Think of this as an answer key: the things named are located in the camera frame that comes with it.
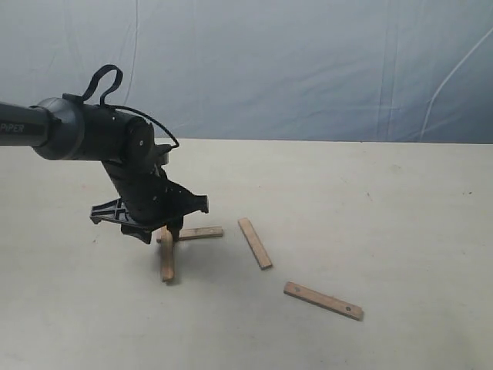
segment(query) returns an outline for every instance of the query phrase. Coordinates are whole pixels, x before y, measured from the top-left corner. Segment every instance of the wooden stick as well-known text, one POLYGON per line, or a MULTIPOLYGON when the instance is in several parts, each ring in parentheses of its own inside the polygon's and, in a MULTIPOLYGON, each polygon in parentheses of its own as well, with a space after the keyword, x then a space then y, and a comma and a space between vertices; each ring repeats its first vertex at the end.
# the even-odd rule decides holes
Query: wooden stick
POLYGON ((318 291, 312 291, 311 289, 292 283, 291 281, 287 282, 284 286, 284 294, 326 308, 327 310, 336 312, 348 318, 353 318, 354 320, 361 321, 363 319, 363 309, 361 307, 334 297, 329 297, 318 291))
POLYGON ((255 229, 253 229, 253 225, 250 220, 248 220, 247 218, 242 218, 238 220, 238 224, 240 225, 246 241, 248 241, 248 244, 250 245, 250 249, 252 250, 253 256, 255 256, 255 259, 259 264, 260 270, 265 270, 269 267, 272 267, 272 262, 269 258, 269 255, 263 247, 262 242, 257 235, 257 232, 255 231, 255 229))
POLYGON ((175 277, 173 237, 166 227, 161 227, 161 278, 163 283, 171 282, 175 277))
MULTIPOLYGON (((179 232, 179 239, 181 241, 190 241, 192 239, 204 239, 207 237, 222 237, 223 235, 224 231, 221 226, 198 227, 196 229, 182 229, 179 232)), ((156 241, 161 243, 161 237, 158 236, 156 241)))

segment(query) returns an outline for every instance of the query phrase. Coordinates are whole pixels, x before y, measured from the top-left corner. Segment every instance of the robotic arm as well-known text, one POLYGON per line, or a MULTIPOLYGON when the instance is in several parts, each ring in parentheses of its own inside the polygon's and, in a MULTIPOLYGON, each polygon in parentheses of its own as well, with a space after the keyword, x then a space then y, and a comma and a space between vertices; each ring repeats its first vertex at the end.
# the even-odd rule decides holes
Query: robotic arm
POLYGON ((162 166, 179 143, 166 127, 136 109, 105 103, 122 78, 118 67, 106 65, 82 96, 63 94, 30 107, 0 103, 0 146, 31 146, 47 160, 100 161, 120 198, 92 207, 92 222, 119 224, 122 234, 146 244, 154 230, 167 226, 177 241, 185 215, 209 212, 207 196, 168 180, 162 166), (115 81, 99 105, 85 104, 111 71, 116 71, 115 81), (153 125, 144 118, 163 128, 174 145, 156 145, 153 125))

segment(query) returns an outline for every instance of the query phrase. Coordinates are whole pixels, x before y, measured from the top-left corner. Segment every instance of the white table surface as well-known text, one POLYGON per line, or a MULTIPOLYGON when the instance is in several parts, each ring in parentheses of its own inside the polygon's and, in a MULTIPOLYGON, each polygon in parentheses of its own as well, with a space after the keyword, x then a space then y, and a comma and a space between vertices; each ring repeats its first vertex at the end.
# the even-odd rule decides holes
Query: white table surface
POLYGON ((0 169, 1 369, 493 367, 493 146, 182 140, 169 178, 210 197, 186 227, 225 235, 182 242, 174 286, 155 243, 89 220, 116 198, 100 163, 1 148, 0 169))

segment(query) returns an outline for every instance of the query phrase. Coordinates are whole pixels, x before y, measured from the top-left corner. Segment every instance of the wooden plank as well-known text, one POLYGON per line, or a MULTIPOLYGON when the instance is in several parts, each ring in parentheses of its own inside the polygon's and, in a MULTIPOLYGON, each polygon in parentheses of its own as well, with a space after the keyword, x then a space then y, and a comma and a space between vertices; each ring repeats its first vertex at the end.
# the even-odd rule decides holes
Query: wooden plank
MULTIPOLYGON (((190 241, 192 239, 204 239, 207 237, 222 237, 224 230, 221 226, 213 227, 198 227, 195 229, 182 229, 179 232, 179 239, 181 241, 190 241)), ((158 236, 156 241, 161 243, 161 236, 158 236)))
POLYGON ((171 282, 175 277, 175 256, 173 237, 166 227, 161 227, 161 279, 171 282))
POLYGON ((363 319, 363 309, 361 307, 319 293, 318 291, 312 291, 311 289, 291 281, 287 282, 284 286, 284 294, 326 308, 332 312, 337 312, 338 314, 353 318, 354 320, 361 321, 363 319))
POLYGON ((272 262, 270 261, 269 255, 263 247, 257 232, 253 229, 253 225, 250 220, 247 218, 242 218, 238 220, 238 224, 240 225, 246 241, 248 241, 248 244, 250 245, 250 249, 259 264, 260 270, 265 270, 272 267, 272 262))

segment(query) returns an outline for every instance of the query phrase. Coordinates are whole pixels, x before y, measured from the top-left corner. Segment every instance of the white backdrop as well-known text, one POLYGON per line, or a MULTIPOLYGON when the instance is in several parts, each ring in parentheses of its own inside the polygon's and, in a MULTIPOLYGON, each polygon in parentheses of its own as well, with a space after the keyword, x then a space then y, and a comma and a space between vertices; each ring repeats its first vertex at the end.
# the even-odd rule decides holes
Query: white backdrop
POLYGON ((82 93, 177 136, 493 143, 491 0, 2 0, 0 100, 82 93))

